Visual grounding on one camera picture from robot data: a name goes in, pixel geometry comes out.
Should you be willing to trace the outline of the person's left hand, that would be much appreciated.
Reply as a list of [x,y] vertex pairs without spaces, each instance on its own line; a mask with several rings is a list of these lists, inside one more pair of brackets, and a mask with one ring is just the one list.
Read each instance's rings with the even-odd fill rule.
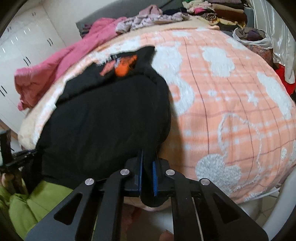
[[7,174],[7,173],[3,173],[1,174],[1,185],[6,189],[13,189],[13,181],[14,179],[14,175],[13,174]]

